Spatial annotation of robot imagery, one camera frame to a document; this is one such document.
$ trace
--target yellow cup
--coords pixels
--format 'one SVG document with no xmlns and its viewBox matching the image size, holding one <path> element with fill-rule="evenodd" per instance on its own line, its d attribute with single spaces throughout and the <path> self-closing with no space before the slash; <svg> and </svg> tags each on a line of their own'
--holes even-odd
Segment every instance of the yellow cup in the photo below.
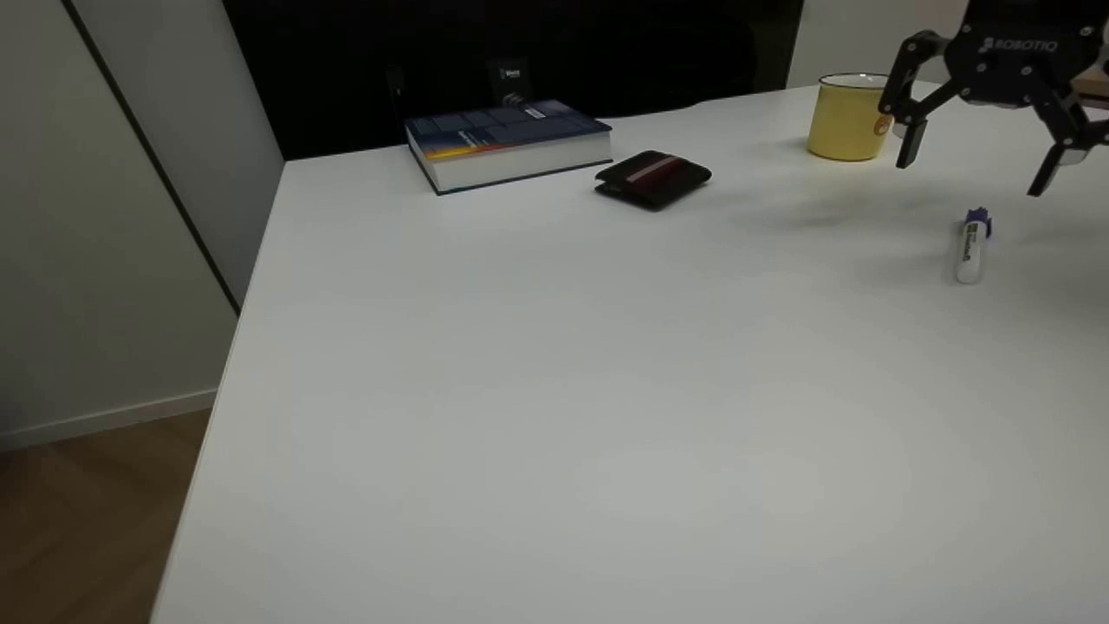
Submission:
<svg viewBox="0 0 1109 624">
<path fill-rule="evenodd" d="M 843 163 L 875 161 L 890 128 L 890 113 L 878 110 L 885 86 L 886 80 L 871 72 L 824 77 L 807 128 L 807 151 Z"/>
</svg>

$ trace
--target black wall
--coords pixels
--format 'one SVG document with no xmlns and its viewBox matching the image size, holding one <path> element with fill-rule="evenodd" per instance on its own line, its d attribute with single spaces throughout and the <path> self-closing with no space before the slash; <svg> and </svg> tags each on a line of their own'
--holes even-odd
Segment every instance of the black wall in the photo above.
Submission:
<svg viewBox="0 0 1109 624">
<path fill-rule="evenodd" d="M 401 119 L 533 98 L 634 113 L 786 82 L 802 0 L 227 0 L 283 156 L 401 141 Z"/>
</svg>

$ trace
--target white table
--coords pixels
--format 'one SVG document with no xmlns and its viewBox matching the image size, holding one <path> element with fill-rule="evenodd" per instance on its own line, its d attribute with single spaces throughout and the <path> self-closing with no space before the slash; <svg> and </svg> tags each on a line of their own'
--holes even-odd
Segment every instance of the white table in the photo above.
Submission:
<svg viewBox="0 0 1109 624">
<path fill-rule="evenodd" d="M 1105 624 L 1105 151 L 1034 202 L 1034 110 L 899 173 L 811 99 L 615 120 L 713 170 L 662 214 L 291 163 L 156 619 Z"/>
</svg>

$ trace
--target wallet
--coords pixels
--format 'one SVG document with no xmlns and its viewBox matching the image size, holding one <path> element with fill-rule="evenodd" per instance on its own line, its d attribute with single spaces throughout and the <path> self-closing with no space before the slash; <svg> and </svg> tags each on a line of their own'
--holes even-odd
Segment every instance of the wallet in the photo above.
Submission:
<svg viewBox="0 0 1109 624">
<path fill-rule="evenodd" d="M 677 199 L 711 180 L 711 170 L 673 151 L 637 151 L 596 173 L 599 193 L 662 210 Z"/>
</svg>

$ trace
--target blue book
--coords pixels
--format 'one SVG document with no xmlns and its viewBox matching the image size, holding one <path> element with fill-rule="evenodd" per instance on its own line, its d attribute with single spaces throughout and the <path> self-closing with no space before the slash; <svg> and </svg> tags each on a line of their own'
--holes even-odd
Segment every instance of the blue book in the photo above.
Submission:
<svg viewBox="0 0 1109 624">
<path fill-rule="evenodd" d="M 615 161 L 611 126 L 560 99 L 410 119 L 407 134 L 441 193 Z"/>
</svg>

